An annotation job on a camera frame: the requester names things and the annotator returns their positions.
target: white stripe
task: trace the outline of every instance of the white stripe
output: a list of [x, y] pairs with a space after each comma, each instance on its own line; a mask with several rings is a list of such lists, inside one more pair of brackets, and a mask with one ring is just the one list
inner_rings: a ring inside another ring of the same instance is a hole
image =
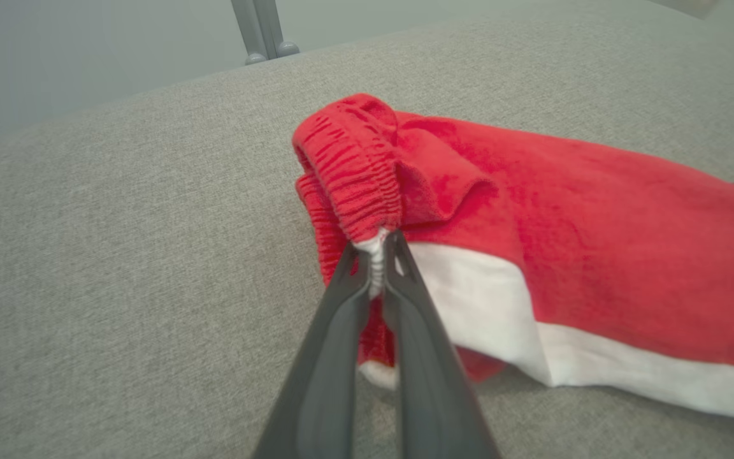
[[368, 360], [359, 365], [359, 371], [374, 386], [390, 390], [395, 390], [398, 386], [398, 372], [383, 363]]
[[605, 384], [734, 416], [734, 366], [672, 358], [569, 326], [538, 323], [519, 268], [480, 252], [410, 244], [452, 342], [548, 386]]

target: red garment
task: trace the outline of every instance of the red garment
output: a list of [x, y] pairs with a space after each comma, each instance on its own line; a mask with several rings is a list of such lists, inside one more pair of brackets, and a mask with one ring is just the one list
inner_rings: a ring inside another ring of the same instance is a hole
[[[472, 377], [504, 360], [734, 416], [734, 183], [368, 95], [309, 117], [294, 148], [324, 282], [347, 239], [402, 229]], [[368, 361], [394, 362], [375, 310]]]

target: gray couch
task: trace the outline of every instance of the gray couch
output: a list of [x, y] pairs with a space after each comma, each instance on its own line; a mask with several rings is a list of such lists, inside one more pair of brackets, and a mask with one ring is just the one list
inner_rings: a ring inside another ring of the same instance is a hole
[[[734, 180], [734, 41], [647, 2], [541, 1], [206, 76], [0, 139], [0, 457], [246, 457], [323, 291], [291, 134], [399, 110]], [[359, 378], [357, 457], [394, 457]], [[506, 457], [733, 457], [734, 419], [510, 368]]]

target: couch cushion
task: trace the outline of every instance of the couch cushion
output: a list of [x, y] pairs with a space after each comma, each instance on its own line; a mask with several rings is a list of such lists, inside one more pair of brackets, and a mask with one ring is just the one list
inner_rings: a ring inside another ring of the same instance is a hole
[[[322, 293], [291, 133], [356, 91], [734, 180], [734, 41], [632, 0], [512, 3], [206, 76], [0, 139], [0, 457], [253, 450]], [[359, 381], [356, 450], [393, 457]], [[734, 457], [734, 420], [510, 369], [509, 457]]]

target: red fabric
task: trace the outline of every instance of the red fabric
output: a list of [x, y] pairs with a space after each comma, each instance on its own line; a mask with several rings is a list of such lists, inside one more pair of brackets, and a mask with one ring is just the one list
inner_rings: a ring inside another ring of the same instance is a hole
[[[400, 227], [410, 243], [518, 265], [540, 322], [734, 365], [734, 183], [595, 143], [396, 112], [368, 95], [309, 117], [294, 148], [326, 283], [347, 239]], [[371, 314], [359, 361], [392, 363], [392, 346]], [[476, 379], [501, 368], [461, 357]]]

